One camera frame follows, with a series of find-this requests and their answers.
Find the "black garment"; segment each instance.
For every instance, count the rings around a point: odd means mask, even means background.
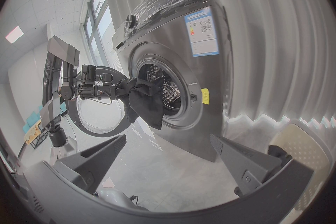
[[[137,78],[122,79],[117,83],[116,88],[124,89],[126,92],[120,100],[125,105],[125,114],[131,123],[141,117],[149,126],[161,130],[163,118],[162,87],[163,80],[160,79],[155,84]]]

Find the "front-loading washing machine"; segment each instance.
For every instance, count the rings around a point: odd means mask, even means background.
[[[113,44],[126,75],[164,79],[162,128],[152,131],[214,162],[210,134],[224,134],[233,87],[229,25],[219,1],[145,0]]]

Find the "ceiling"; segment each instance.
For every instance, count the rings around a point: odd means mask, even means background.
[[[47,23],[55,35],[79,29],[84,0],[10,0],[0,18],[0,83],[23,54],[47,41]],[[11,44],[5,38],[19,26],[24,35]]]

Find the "ceiling light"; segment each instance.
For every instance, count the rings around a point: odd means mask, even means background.
[[[11,31],[7,36],[6,39],[13,44],[19,37],[23,35],[22,30],[19,26],[15,27],[13,31]]]

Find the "energy label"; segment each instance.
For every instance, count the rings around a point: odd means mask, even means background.
[[[194,57],[219,54],[210,7],[184,16]]]

